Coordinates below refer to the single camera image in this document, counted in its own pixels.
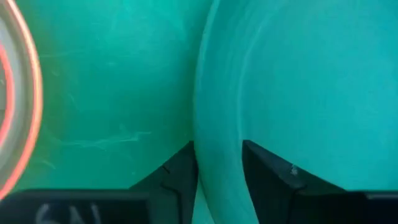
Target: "glowing orange ring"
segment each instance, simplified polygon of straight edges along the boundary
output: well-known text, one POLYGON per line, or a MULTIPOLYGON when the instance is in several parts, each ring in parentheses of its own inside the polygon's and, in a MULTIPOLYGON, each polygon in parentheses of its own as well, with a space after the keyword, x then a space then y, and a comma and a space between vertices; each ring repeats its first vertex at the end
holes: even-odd
MULTIPOLYGON (((6 180, 0 190, 0 199, 3 199, 15 186, 19 177, 22 175, 32 155, 37 136, 39 134, 40 122, 42 120, 42 110, 43 110, 43 93, 42 93, 42 74, 40 71, 39 57, 37 56, 37 51, 35 44, 33 42, 32 35, 25 23, 25 20, 19 11, 14 0, 6 0, 5 5, 7 9, 11 12, 14 20, 16 21, 17 28, 22 34, 25 40, 25 47, 29 56, 30 70, 32 73, 32 83, 33 83, 33 109, 32 109, 32 120, 30 122, 30 128, 25 142, 24 150, 21 157, 18 160, 14 170, 11 175, 6 180)), ((0 128, 0 146, 4 144, 4 140, 7 138, 9 129, 11 128, 11 121, 14 116, 14 106, 15 106, 15 89, 14 89, 14 79, 12 76, 11 66, 9 64, 6 51, 4 47, 0 44, 0 61, 2 63, 5 78, 6 78, 6 113, 4 115, 3 124, 0 128)))

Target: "teal bowl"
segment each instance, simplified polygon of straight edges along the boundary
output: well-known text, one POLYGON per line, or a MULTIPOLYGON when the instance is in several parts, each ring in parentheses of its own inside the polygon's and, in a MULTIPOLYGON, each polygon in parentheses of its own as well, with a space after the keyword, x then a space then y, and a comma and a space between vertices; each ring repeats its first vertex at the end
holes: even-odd
POLYGON ((195 143, 217 223, 256 223, 252 140, 344 189, 398 189, 398 3, 215 1, 195 86, 195 143))

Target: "teal plastic surface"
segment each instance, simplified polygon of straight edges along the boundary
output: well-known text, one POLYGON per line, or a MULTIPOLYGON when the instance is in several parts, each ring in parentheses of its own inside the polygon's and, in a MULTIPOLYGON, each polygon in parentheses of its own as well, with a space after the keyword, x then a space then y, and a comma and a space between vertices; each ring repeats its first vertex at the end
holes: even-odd
MULTIPOLYGON (((210 0, 17 4, 40 57, 44 113, 16 190, 126 189, 193 139, 210 0)), ((201 189, 194 222, 211 223, 201 189)))
POLYGON ((345 189, 398 189, 398 2, 216 1, 195 140, 216 223, 256 223, 250 139, 345 189))

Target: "scratch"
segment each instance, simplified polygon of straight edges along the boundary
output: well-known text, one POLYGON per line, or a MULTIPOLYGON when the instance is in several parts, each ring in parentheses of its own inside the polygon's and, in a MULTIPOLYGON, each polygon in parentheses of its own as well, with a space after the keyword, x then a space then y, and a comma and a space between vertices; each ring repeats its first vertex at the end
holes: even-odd
POLYGON ((41 160, 41 163, 43 163, 43 164, 47 165, 49 168, 55 170, 55 165, 52 164, 51 162, 49 162, 49 161, 43 159, 43 160, 41 160))
POLYGON ((53 74, 53 76, 56 76, 56 77, 60 76, 60 74, 58 72, 55 72, 55 71, 51 71, 51 74, 53 74))
POLYGON ((75 106, 76 110, 79 111, 79 107, 77 107, 75 97, 73 97, 72 94, 70 94, 70 93, 68 93, 68 97, 69 97, 70 101, 72 102, 72 104, 75 106))
POLYGON ((106 150, 108 147, 114 144, 120 144, 124 142, 136 142, 140 141, 143 135, 152 134, 149 131, 136 131, 134 133, 124 133, 111 136, 110 138, 97 139, 97 140, 79 140, 79 141, 62 141, 59 138, 56 138, 45 125, 42 126, 42 131, 47 133, 49 137, 57 142, 58 144, 64 146, 75 146, 79 148, 90 148, 97 147, 102 150, 106 150))
POLYGON ((67 56, 71 56, 71 55, 85 53, 87 51, 88 51, 87 49, 77 49, 77 50, 58 52, 58 53, 54 53, 54 54, 40 54, 39 58, 67 57, 67 56))

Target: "black plastic bracket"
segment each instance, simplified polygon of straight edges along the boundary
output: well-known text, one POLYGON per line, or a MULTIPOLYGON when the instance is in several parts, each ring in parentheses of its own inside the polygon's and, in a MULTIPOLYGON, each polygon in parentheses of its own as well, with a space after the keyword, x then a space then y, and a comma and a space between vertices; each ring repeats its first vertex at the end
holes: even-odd
POLYGON ((0 202, 0 223, 192 222, 198 167, 189 142, 130 190, 26 190, 0 202))
POLYGON ((397 223, 397 192, 347 192, 251 141, 243 167, 260 223, 397 223))

